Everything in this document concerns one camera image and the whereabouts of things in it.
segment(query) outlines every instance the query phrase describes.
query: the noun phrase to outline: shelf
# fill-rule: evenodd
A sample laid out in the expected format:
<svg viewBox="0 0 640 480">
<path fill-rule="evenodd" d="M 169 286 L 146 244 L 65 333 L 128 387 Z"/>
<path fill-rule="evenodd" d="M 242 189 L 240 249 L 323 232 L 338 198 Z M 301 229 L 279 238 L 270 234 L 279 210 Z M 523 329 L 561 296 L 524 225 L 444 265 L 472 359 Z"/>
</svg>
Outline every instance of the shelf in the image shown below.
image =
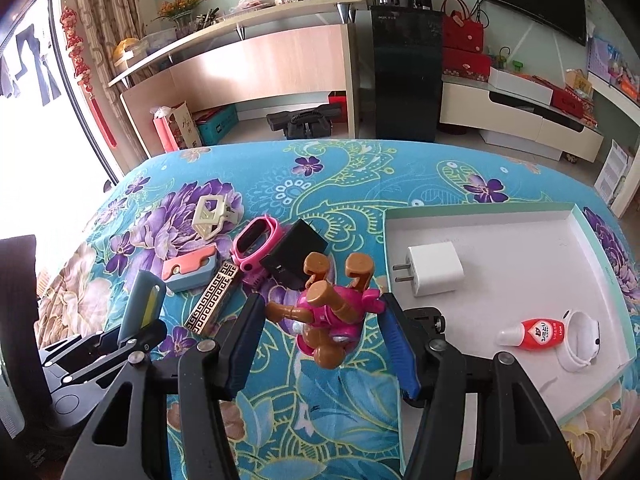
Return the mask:
<svg viewBox="0 0 640 480">
<path fill-rule="evenodd" d="M 593 85 L 593 89 L 598 94 L 615 104 L 633 122 L 640 126 L 640 107 L 630 97 L 592 72 L 589 72 L 589 83 Z"/>
<path fill-rule="evenodd" d="M 350 4 L 352 9 L 367 9 L 366 0 L 303 0 L 302 2 L 293 2 L 283 4 L 267 9 L 256 10 L 241 14 L 234 18 L 230 18 L 224 22 L 214 23 L 207 28 L 203 28 L 198 32 L 194 32 L 172 44 L 161 48 L 145 59 L 140 60 L 131 68 L 125 70 L 122 74 L 109 81 L 109 86 L 115 85 L 118 81 L 122 81 L 126 76 L 133 74 L 151 63 L 155 63 L 160 59 L 164 59 L 176 52 L 180 52 L 187 47 L 193 46 L 204 41 L 210 41 L 214 38 L 229 34 L 241 27 L 251 27 L 261 25 L 263 23 L 275 22 L 277 20 L 286 20 L 289 18 L 298 18 L 300 16 L 309 16 L 312 14 L 321 14 L 323 12 L 333 12 L 338 4 Z"/>
</svg>

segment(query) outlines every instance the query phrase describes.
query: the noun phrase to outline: white phone charger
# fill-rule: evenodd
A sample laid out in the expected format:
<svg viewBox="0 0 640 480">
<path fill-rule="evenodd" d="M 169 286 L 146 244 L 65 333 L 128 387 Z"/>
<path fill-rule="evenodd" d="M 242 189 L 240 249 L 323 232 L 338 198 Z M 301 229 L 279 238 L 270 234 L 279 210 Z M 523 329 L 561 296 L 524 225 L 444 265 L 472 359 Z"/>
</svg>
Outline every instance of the white phone charger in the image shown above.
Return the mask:
<svg viewBox="0 0 640 480">
<path fill-rule="evenodd" d="M 405 263 L 392 269 L 409 271 L 407 276 L 397 276 L 396 282 L 412 282 L 416 298 L 456 290 L 465 279 L 465 271 L 451 242 L 409 247 Z"/>
</svg>

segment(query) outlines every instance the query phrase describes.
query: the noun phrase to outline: curtain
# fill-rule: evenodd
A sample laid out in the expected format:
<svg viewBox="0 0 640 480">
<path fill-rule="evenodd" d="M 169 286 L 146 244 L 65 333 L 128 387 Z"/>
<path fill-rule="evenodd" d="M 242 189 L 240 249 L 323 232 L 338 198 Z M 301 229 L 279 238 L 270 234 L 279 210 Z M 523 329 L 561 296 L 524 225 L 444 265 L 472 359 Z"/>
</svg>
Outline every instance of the curtain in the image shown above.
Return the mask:
<svg viewBox="0 0 640 480">
<path fill-rule="evenodd" d="M 116 77 L 111 54 L 121 40 L 125 38 L 141 39 L 145 27 L 140 18 L 139 0 L 78 0 L 78 15 L 85 30 L 85 48 L 91 53 L 96 72 L 104 92 L 122 131 L 141 160 L 147 155 L 140 144 L 127 113 L 120 101 L 120 93 L 126 90 L 123 83 L 108 87 L 109 81 Z M 149 70 L 140 70 L 131 78 L 138 83 L 151 75 Z"/>
</svg>

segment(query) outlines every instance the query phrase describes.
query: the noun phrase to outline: pink smartwatch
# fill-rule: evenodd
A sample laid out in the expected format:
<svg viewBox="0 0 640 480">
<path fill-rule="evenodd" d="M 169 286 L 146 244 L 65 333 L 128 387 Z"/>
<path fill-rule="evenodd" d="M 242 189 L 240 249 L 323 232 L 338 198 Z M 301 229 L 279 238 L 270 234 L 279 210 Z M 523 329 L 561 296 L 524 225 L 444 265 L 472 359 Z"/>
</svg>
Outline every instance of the pink smartwatch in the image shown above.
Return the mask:
<svg viewBox="0 0 640 480">
<path fill-rule="evenodd" d="M 266 235 L 266 241 L 257 248 L 255 243 Z M 269 275 L 260 260 L 275 247 L 284 236 L 284 229 L 278 221 L 269 216 L 258 216 L 249 222 L 242 232 L 234 239 L 231 247 L 231 257 L 242 271 L 242 282 L 253 288 L 259 287 Z"/>
</svg>

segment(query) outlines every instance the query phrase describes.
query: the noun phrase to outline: blue gripper pad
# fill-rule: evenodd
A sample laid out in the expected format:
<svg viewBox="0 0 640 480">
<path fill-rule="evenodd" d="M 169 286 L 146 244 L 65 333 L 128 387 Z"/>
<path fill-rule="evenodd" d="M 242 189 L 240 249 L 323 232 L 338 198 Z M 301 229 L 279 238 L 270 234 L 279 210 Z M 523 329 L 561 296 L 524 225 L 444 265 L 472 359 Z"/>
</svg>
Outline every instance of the blue gripper pad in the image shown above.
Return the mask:
<svg viewBox="0 0 640 480">
<path fill-rule="evenodd" d="M 120 325 L 118 344 L 135 337 L 142 327 L 160 317 L 165 295 L 163 280 L 148 270 L 138 272 Z"/>
<path fill-rule="evenodd" d="M 219 377 L 231 399 L 244 388 L 262 336 L 264 320 L 264 298 L 260 294 L 251 294 L 222 343 L 218 370 L 224 375 Z"/>
<path fill-rule="evenodd" d="M 420 346 L 419 342 L 414 340 L 414 329 L 409 325 L 396 297 L 387 292 L 381 299 L 385 302 L 386 309 L 382 314 L 378 314 L 378 326 L 398 377 L 400 389 L 410 399 L 417 399 L 421 387 L 418 380 L 416 352 L 424 346 Z"/>
</svg>

